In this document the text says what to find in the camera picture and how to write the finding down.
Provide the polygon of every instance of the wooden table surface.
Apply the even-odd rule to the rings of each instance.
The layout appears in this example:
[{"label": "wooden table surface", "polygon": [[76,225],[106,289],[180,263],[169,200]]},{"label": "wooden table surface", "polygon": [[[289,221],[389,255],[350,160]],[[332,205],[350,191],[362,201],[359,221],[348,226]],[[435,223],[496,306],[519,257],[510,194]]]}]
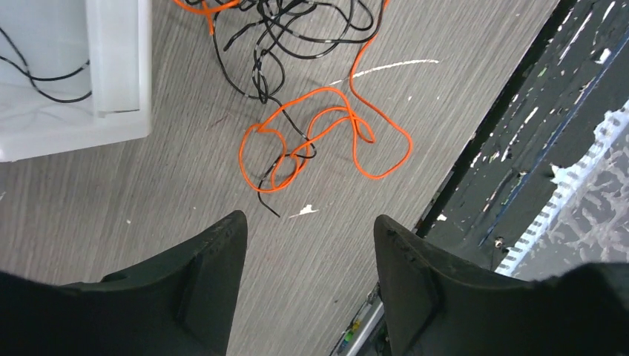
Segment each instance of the wooden table surface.
[{"label": "wooden table surface", "polygon": [[[408,130],[411,158],[385,179],[367,179],[352,163],[351,129],[342,125],[319,142],[319,156],[289,188],[266,197],[278,219],[258,203],[237,162],[246,128],[276,107],[225,83],[202,16],[155,1],[153,133],[0,165],[0,268],[49,283],[97,281],[241,209],[250,232],[229,354],[327,355],[376,281],[375,217],[413,227],[555,4],[392,1],[358,69],[368,73],[355,82]],[[246,17],[221,16],[224,43]],[[308,28],[325,36],[335,31],[329,21],[322,16]],[[248,85],[253,38],[224,57]],[[346,78],[357,50],[340,46],[315,61],[282,55],[287,82],[278,99]],[[395,66],[370,71],[387,65]],[[277,79],[277,71],[267,76]],[[348,90],[346,82],[335,86]],[[290,114],[306,128],[314,113],[338,103],[322,95]],[[378,140],[360,146],[361,163],[380,173],[404,155],[406,143],[366,107],[355,107]],[[299,142],[284,120],[276,128]],[[251,174],[262,174],[279,150],[271,137],[252,138]],[[290,217],[307,205],[316,212]]]}]

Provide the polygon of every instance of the cable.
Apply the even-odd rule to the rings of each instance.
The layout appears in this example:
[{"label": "cable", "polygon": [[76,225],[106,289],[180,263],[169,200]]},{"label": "cable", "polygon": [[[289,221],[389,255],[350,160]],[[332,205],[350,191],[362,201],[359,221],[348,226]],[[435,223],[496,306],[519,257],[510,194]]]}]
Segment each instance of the cable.
[{"label": "cable", "polygon": [[4,62],[12,65],[22,75],[26,76],[28,78],[28,81],[29,81],[30,85],[33,87],[33,89],[35,89],[37,91],[37,93],[43,95],[45,98],[47,98],[49,100],[52,100],[54,102],[58,102],[60,104],[71,104],[71,103],[74,103],[74,102],[81,102],[81,101],[89,98],[92,95],[92,92],[88,91],[86,94],[84,94],[83,96],[80,96],[80,97],[78,97],[76,99],[58,99],[58,98],[55,98],[54,96],[51,96],[51,95],[43,92],[41,89],[39,89],[39,87],[36,84],[36,82],[57,82],[59,80],[71,78],[71,77],[75,76],[76,74],[79,74],[83,70],[85,70],[90,65],[90,61],[89,60],[86,63],[84,63],[81,67],[76,69],[75,71],[70,72],[70,73],[68,73],[68,74],[66,74],[64,76],[55,76],[55,77],[49,77],[49,78],[33,76],[30,73],[30,69],[28,67],[28,63],[26,62],[26,58],[22,55],[22,52],[20,52],[20,50],[17,48],[16,44],[9,37],[9,35],[2,29],[2,27],[0,27],[0,33],[2,33],[3,37],[9,43],[9,46],[11,46],[11,48],[13,48],[15,53],[18,55],[18,57],[20,58],[20,61],[22,61],[22,64],[24,65],[24,69],[22,69],[19,65],[17,65],[15,62],[11,61],[7,57],[0,56],[0,60],[2,60]]},{"label": "cable", "polygon": [[[353,81],[353,76],[355,74],[356,68],[358,67],[358,62],[360,61],[360,58],[362,57],[365,49],[368,48],[368,46],[371,45],[373,39],[375,39],[376,35],[378,34],[380,28],[381,28],[381,22],[382,22],[382,18],[383,18],[383,12],[384,9],[386,8],[386,6],[389,3],[389,0],[382,0],[381,2],[381,8],[380,11],[378,13],[378,20],[375,21],[374,20],[374,16],[371,13],[370,9],[361,1],[361,0],[349,0],[350,4],[349,4],[349,14],[345,14],[337,5],[335,4],[331,4],[328,2],[323,2],[323,1],[307,1],[307,0],[292,0],[290,1],[288,4],[284,5],[284,1],[283,0],[275,0],[274,1],[274,6],[276,7],[275,10],[272,10],[271,8],[271,1],[270,0],[242,0],[240,2],[238,1],[230,1],[230,2],[226,2],[223,3],[219,0],[216,0],[216,2],[219,4],[219,6],[217,7],[208,7],[207,4],[205,3],[205,1],[203,0],[196,0],[196,1],[191,1],[191,0],[185,0],[185,4],[183,4],[181,2],[181,0],[173,0],[175,3],[177,3],[180,7],[182,7],[184,10],[188,10],[192,13],[196,13],[196,14],[201,14],[204,15],[207,20],[208,20],[208,24],[210,26],[210,34],[212,35],[213,38],[213,43],[214,43],[214,49],[215,52],[217,54],[217,60],[220,66],[221,71],[223,72],[223,75],[225,76],[225,79],[227,80],[227,82],[240,94],[244,95],[245,97],[249,98],[249,99],[257,99],[259,100],[262,104],[266,104],[269,100],[275,102],[279,108],[262,124],[255,124],[252,125],[251,127],[248,128],[248,130],[245,132],[244,136],[243,136],[243,140],[241,142],[240,145],[240,150],[239,150],[239,165],[240,165],[240,170],[241,173],[243,174],[243,177],[245,178],[245,181],[249,184],[249,186],[251,188],[253,188],[256,192],[257,192],[257,196],[258,196],[258,200],[260,201],[260,203],[265,206],[268,210],[270,210],[270,212],[272,212],[273,214],[275,214],[277,217],[280,217],[280,215],[273,210],[271,207],[269,207],[267,204],[264,203],[261,193],[271,193],[271,192],[275,192],[275,191],[279,191],[282,190],[284,188],[286,188],[288,185],[290,185],[291,182],[294,181],[294,179],[297,177],[297,175],[303,171],[303,169],[306,167],[306,163],[309,159],[312,159],[316,156],[317,154],[317,150],[315,148],[314,143],[316,141],[318,141],[319,139],[321,139],[323,136],[325,136],[327,133],[329,133],[333,128],[335,128],[337,125],[339,125],[342,122],[348,121],[351,123],[352,125],[352,130],[354,133],[354,137],[353,137],[353,144],[352,144],[352,154],[353,154],[353,159],[354,159],[354,163],[357,167],[357,169],[366,177],[370,178],[370,179],[381,179],[386,177],[387,175],[391,174],[394,170],[396,170],[397,168],[399,168],[408,158],[410,153],[412,152],[412,139],[410,137],[410,135],[404,131],[402,128],[400,128],[399,126],[397,126],[397,124],[395,124],[386,114],[384,114],[380,109],[376,108],[373,104],[371,104],[370,102],[368,102],[367,100],[365,100],[362,96],[360,96],[358,94],[358,92],[355,90],[354,88],[354,81]],[[194,5],[198,5],[200,4],[202,9],[196,9],[193,8],[192,6]],[[296,7],[301,5],[301,4],[307,4],[309,5],[305,10],[301,10],[301,11],[297,11]],[[318,9],[319,7],[328,7],[333,9],[336,13],[340,14],[340,17],[345,21],[345,25],[343,26],[342,31],[340,32],[340,35],[335,38],[335,39],[317,39],[317,38],[313,38],[310,36],[305,36],[302,33],[298,33],[296,31],[293,31],[290,29],[290,26],[297,21],[298,19],[303,18],[304,16],[308,16],[310,14],[313,14],[316,9]],[[218,41],[217,41],[217,37],[216,37],[216,31],[215,31],[215,24],[217,23],[218,20],[218,16],[219,13],[223,10],[227,10],[228,8],[238,8],[241,11],[247,11],[250,9],[255,9],[257,11],[257,13],[260,16],[260,19],[255,21],[255,22],[251,22],[246,24],[245,26],[243,26],[242,28],[240,28],[234,35],[232,35],[229,40],[227,41],[227,43],[225,44],[225,46],[223,47],[223,52],[226,52],[227,50],[229,50],[231,48],[231,46],[244,34],[246,33],[248,30],[257,27],[259,25],[263,25],[264,26],[264,31],[262,33],[262,35],[260,35],[260,37],[258,38],[258,40],[256,41],[256,45],[254,47],[253,50],[253,57],[254,57],[254,65],[253,68],[251,69],[251,81],[253,82],[253,85],[255,87],[255,90],[257,92],[257,94],[250,94],[250,93],[246,93],[242,88],[239,88],[231,79],[231,77],[228,75],[228,72],[225,68],[225,65],[223,63],[223,59],[221,57],[221,51],[219,50],[219,45],[218,45]],[[368,25],[365,26],[359,26],[357,24],[354,24],[352,21],[355,17],[355,11],[357,8],[361,8],[363,11],[366,12],[367,16],[369,17],[369,23]],[[375,25],[375,29],[373,30],[372,33],[370,33],[366,38],[363,39],[346,39],[346,35],[349,32],[349,29],[353,29],[359,32],[367,32],[370,31]],[[278,33],[274,32],[274,28],[277,28],[279,31]],[[311,43],[318,43],[318,44],[329,44],[329,46],[323,50],[322,52],[312,55],[306,55],[306,54],[299,54],[299,53],[295,53],[292,50],[289,50],[286,46],[284,46],[281,42],[282,37],[288,33],[290,36],[294,36],[297,37],[305,42],[311,42]],[[271,40],[271,44],[268,47],[263,47],[262,43],[264,42],[265,39],[269,38]],[[379,116],[381,116],[383,119],[385,119],[391,126],[393,126],[393,128],[397,131],[399,131],[400,133],[402,133],[408,143],[409,143],[409,147],[408,150],[406,152],[406,154],[404,155],[404,157],[397,163],[395,164],[393,167],[391,167],[389,170],[385,171],[383,174],[379,174],[379,175],[373,175],[370,174],[368,172],[366,172],[365,170],[363,170],[362,166],[360,165],[359,161],[358,161],[358,154],[357,154],[357,150],[358,150],[358,139],[360,138],[361,140],[363,140],[366,143],[375,143],[375,137],[374,134],[372,132],[372,129],[369,127],[369,125],[367,124],[367,122],[364,119],[361,119],[350,107],[349,105],[349,100],[347,99],[347,97],[340,92],[338,89],[336,88],[331,88],[331,87],[325,87],[325,88],[319,88],[317,90],[313,90],[310,93],[307,93],[306,95],[293,100],[291,102],[288,102],[286,104],[282,104],[282,102],[278,99],[276,99],[274,97],[274,95],[276,95],[280,89],[282,88],[282,86],[284,85],[285,81],[286,81],[286,71],[285,68],[282,64],[282,62],[279,60],[279,58],[272,52],[272,50],[275,47],[280,48],[284,53],[289,54],[292,57],[298,58],[298,59],[318,59],[321,58],[329,53],[331,53],[339,44],[354,44],[354,43],[360,43],[363,44],[363,47],[360,49],[360,51],[358,52],[358,55],[356,56],[356,59],[354,61],[354,64],[352,66],[352,69],[350,71],[350,75],[349,75],[349,86],[350,89],[352,90],[352,93],[360,100],[362,101],[362,103],[364,103],[365,105],[367,105],[368,107],[370,107],[373,111],[375,111]],[[264,76],[263,74],[263,66],[264,66],[264,59],[270,57],[272,59],[272,61],[279,67],[280,72],[281,72],[281,79],[279,84],[277,84],[277,86],[275,88],[270,88],[269,87],[269,81],[267,80],[267,78]],[[333,92],[336,93],[338,96],[341,97],[341,99],[344,102],[344,106],[334,106],[331,108],[327,108],[324,111],[321,111],[319,114],[317,114],[310,122],[310,126],[307,130],[307,134],[304,134],[297,126],[296,124],[293,122],[292,118],[288,115],[288,113],[286,112],[286,109],[292,105],[296,105],[297,103],[303,101],[304,99],[309,98],[310,96],[314,96],[318,93],[322,93],[322,92]],[[312,129],[314,127],[314,124],[316,123],[316,121],[321,118],[323,115],[327,114],[327,113],[331,113],[333,111],[342,111],[344,113],[347,114],[347,116],[337,120],[336,122],[332,123],[326,130],[324,130],[323,132],[319,133],[317,136],[313,137],[312,139],[310,139],[309,137],[312,137]],[[282,134],[274,129],[271,128],[267,128],[267,126],[280,114],[282,113],[285,118],[289,121],[289,123],[291,124],[291,126],[293,127],[294,130],[296,130],[303,138],[303,143],[301,145],[299,145],[297,148],[295,148],[293,151],[291,151],[290,153],[288,152],[288,148],[287,148],[287,144],[286,144],[286,140],[283,138]],[[369,134],[369,137],[367,137],[363,131],[361,126],[363,126],[364,129],[367,130],[367,133]],[[267,169],[267,171],[264,173],[264,175],[262,176],[262,178],[260,179],[259,183],[257,185],[255,185],[248,177],[248,174],[246,173],[246,169],[244,166],[244,162],[243,162],[243,152],[244,152],[244,148],[246,146],[246,140],[248,139],[249,135],[252,132],[256,132],[256,133],[271,133],[271,134],[275,134],[277,136],[277,138],[280,140],[280,142],[282,143],[282,154],[280,154],[278,156],[278,158],[276,158],[276,160],[271,164],[271,166],[269,167],[269,169]],[[277,169],[282,165],[284,159],[286,158],[290,158],[294,160],[294,165],[295,168],[293,170],[293,173],[290,174],[287,178],[285,178],[281,183],[276,184],[276,173],[277,173]],[[270,177],[270,184],[271,187],[270,188],[262,188],[263,183],[267,180],[267,178]]]}]

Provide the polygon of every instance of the tangled black wire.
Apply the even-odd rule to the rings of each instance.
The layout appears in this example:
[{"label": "tangled black wire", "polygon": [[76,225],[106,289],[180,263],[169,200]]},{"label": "tangled black wire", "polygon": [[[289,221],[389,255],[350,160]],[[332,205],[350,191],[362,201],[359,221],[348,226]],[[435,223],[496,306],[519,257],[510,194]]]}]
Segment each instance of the tangled black wire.
[{"label": "tangled black wire", "polygon": [[28,78],[28,81],[30,82],[30,86],[32,86],[33,89],[35,89],[37,91],[37,93],[40,93],[45,98],[47,98],[49,100],[52,100],[54,102],[58,102],[60,104],[71,104],[71,103],[74,103],[74,102],[81,102],[81,101],[89,98],[92,95],[92,92],[88,91],[83,96],[80,96],[80,97],[75,98],[75,99],[59,99],[59,98],[56,98],[54,96],[51,96],[51,95],[45,93],[44,91],[39,89],[39,87],[37,86],[37,82],[57,82],[59,80],[71,78],[71,77],[75,76],[76,74],[79,74],[83,70],[85,70],[90,65],[90,61],[89,60],[87,60],[86,63],[84,63],[83,65],[81,65],[81,67],[77,68],[76,70],[74,70],[74,71],[72,71],[72,72],[70,72],[68,74],[65,74],[64,76],[54,76],[54,77],[47,77],[47,78],[34,76],[34,75],[32,75],[30,73],[30,68],[28,67],[28,63],[26,62],[26,58],[22,55],[22,52],[20,52],[20,50],[17,48],[16,44],[9,37],[9,35],[2,29],[2,27],[0,27],[0,33],[3,35],[4,39],[7,40],[9,46],[11,46],[11,48],[13,49],[13,51],[15,51],[17,56],[20,58],[20,61],[24,65],[24,68],[20,67],[15,62],[11,61],[10,59],[8,59],[7,57],[4,57],[2,55],[0,55],[0,60],[2,60],[4,62],[12,65],[22,75],[26,76]]},{"label": "tangled black wire", "polygon": [[[202,1],[205,1],[205,0],[194,0],[194,1],[185,0],[186,4],[191,5],[191,6],[201,4]],[[225,4],[223,1],[220,1],[220,0],[215,0],[215,1],[219,5]],[[275,102],[278,106],[281,107],[283,106],[283,103],[277,98],[275,98],[275,95],[284,86],[284,83],[286,81],[286,70],[284,68],[283,63],[280,61],[277,55],[273,53],[273,49],[277,47],[277,48],[280,48],[284,53],[287,53],[292,57],[295,57],[297,59],[308,60],[308,59],[318,59],[318,58],[324,57],[330,54],[340,44],[363,44],[369,41],[370,39],[374,38],[378,34],[378,31],[380,30],[380,26],[382,22],[381,20],[382,20],[382,15],[384,11],[384,2],[385,0],[382,0],[381,6],[380,6],[380,12],[378,14],[378,20],[375,21],[372,11],[369,9],[369,7],[367,7],[364,4],[362,0],[349,0],[349,14],[345,14],[344,11],[340,7],[338,7],[336,4],[332,4],[332,3],[324,2],[324,1],[292,0],[292,1],[288,1],[285,4],[284,0],[241,0],[237,8],[243,12],[253,10],[257,12],[260,19],[255,22],[245,24],[242,28],[240,28],[240,30],[238,30],[234,35],[232,35],[229,38],[227,43],[223,46],[222,51],[219,49],[216,31],[213,32],[212,38],[214,42],[214,49],[216,51],[217,60],[218,60],[220,69],[223,72],[223,75],[225,79],[227,80],[227,82],[238,93],[242,94],[243,96],[249,99],[259,100],[264,105],[268,103],[270,100],[272,102]],[[297,7],[302,4],[308,5],[308,7],[303,10],[298,10]],[[337,38],[322,39],[322,38],[310,37],[310,36],[303,35],[302,33],[298,33],[297,31],[292,30],[290,28],[291,25],[294,24],[298,19],[301,19],[304,16],[309,16],[313,13],[316,13],[317,9],[324,8],[324,7],[332,8],[336,13],[340,15],[340,17],[344,21],[343,29]],[[355,19],[355,14],[358,8],[361,8],[362,11],[364,11],[364,13],[369,18],[369,22],[367,25],[358,26],[357,24],[353,23],[353,20]],[[218,17],[219,17],[219,13],[215,13],[214,14],[215,24],[217,23]],[[223,63],[221,52],[227,52],[229,48],[231,48],[231,46],[236,42],[236,40],[238,40],[244,33],[246,33],[248,30],[257,26],[263,26],[263,32],[258,38],[258,40],[256,41],[255,47],[253,49],[254,65],[253,65],[253,68],[251,69],[251,81],[253,82],[253,85],[257,93],[250,94],[250,93],[246,93],[243,89],[239,88],[234,83],[234,81],[230,78],[225,68],[225,65]],[[348,39],[346,38],[346,36],[348,32],[350,31],[350,29],[353,29],[358,32],[371,31],[371,33],[368,36],[365,36],[364,38],[361,38],[361,39]],[[289,34],[290,36],[299,38],[300,40],[305,41],[305,42],[310,42],[310,43],[315,43],[315,44],[326,44],[329,46],[327,46],[327,48],[323,50],[322,52],[314,54],[314,55],[295,53],[294,51],[288,49],[281,42],[281,39],[285,33]],[[262,48],[262,45],[265,42],[265,39],[270,39],[271,44],[267,47]],[[280,72],[281,72],[280,82],[279,84],[277,84],[277,87],[275,88],[269,87],[269,81],[263,74],[263,64],[264,64],[263,60],[267,58],[270,58],[271,60],[273,60],[275,64],[279,67]],[[291,119],[289,114],[286,113],[286,111],[284,110],[282,110],[282,114],[289,121],[293,129],[298,134],[300,134],[304,140],[308,141],[309,138],[304,134],[304,132],[302,132],[297,127],[297,125]],[[317,155],[317,149],[313,144],[311,144],[310,146],[312,147],[312,150],[313,150],[312,155],[310,156],[297,155],[297,156],[300,157],[301,159],[314,158]],[[273,168],[275,168],[280,158],[281,156],[276,158],[276,160],[273,162],[271,167],[269,167],[269,169],[264,173],[264,175],[260,179],[258,188],[262,187],[263,183],[266,181],[269,174],[273,171]],[[275,214],[275,216],[280,217],[280,215],[275,210],[273,210],[270,206],[264,203],[260,192],[257,192],[257,197],[258,197],[258,200],[260,201],[260,204],[262,204],[265,208],[270,210],[270,212]]]}]

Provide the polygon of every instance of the blue line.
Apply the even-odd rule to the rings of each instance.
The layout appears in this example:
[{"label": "blue line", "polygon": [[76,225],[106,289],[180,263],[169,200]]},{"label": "blue line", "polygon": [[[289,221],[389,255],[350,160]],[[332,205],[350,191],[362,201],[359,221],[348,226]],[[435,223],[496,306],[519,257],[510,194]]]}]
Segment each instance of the blue line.
[{"label": "blue line", "polygon": [[587,97],[590,95],[592,90],[598,85],[598,83],[600,82],[601,78],[607,72],[607,69],[609,69],[609,67],[612,65],[612,63],[614,63],[614,61],[616,61],[616,57],[618,57],[618,55],[620,54],[620,51],[622,51],[622,49],[625,47],[625,45],[628,42],[629,42],[629,30],[625,33],[624,38],[620,40],[620,44],[618,44],[618,46],[616,46],[616,51],[611,56],[611,58],[607,59],[607,61],[605,61],[605,63],[603,64],[603,69],[596,76],[596,78],[590,83],[590,85],[588,85],[587,89],[585,90],[584,96],[568,112],[568,114],[566,115],[564,121],[559,125],[557,130],[555,130],[555,133],[550,137],[550,139],[548,140],[548,143],[546,144],[546,148],[542,149],[541,153],[537,156],[536,161],[533,164],[533,168],[530,170],[530,172],[528,174],[526,174],[526,175],[524,175],[522,177],[522,180],[520,181],[520,183],[517,184],[517,186],[511,191],[511,194],[509,194],[509,198],[507,198],[507,201],[503,205],[502,209],[495,216],[494,222],[487,229],[487,233],[485,233],[485,236],[483,236],[483,238],[481,239],[481,242],[478,243],[478,247],[481,247],[485,243],[485,241],[487,241],[487,239],[489,238],[489,236],[493,232],[493,229],[498,225],[498,222],[500,221],[500,219],[502,218],[504,213],[507,211],[507,209],[509,208],[509,206],[511,205],[513,200],[516,198],[518,193],[520,193],[520,191],[522,190],[524,185],[528,182],[531,174],[537,169],[537,167],[539,167],[539,165],[541,164],[541,161],[546,157],[546,154],[548,153],[550,148],[553,147],[553,144],[559,138],[559,135],[562,134],[562,132],[566,128],[566,126],[570,123],[570,121],[572,121],[572,119],[576,115],[577,111],[579,111],[579,109],[581,108],[581,105],[583,104],[583,102],[587,99]]}]

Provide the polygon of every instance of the white plastic container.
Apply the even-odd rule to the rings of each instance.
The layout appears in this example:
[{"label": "white plastic container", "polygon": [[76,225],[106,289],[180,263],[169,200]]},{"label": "white plastic container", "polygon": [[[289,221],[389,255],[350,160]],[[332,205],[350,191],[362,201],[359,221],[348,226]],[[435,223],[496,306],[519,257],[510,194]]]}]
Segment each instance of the white plastic container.
[{"label": "white plastic container", "polygon": [[[0,162],[145,137],[151,132],[151,0],[0,1],[0,27],[46,93],[0,61]],[[0,35],[0,55],[21,65]]]}]

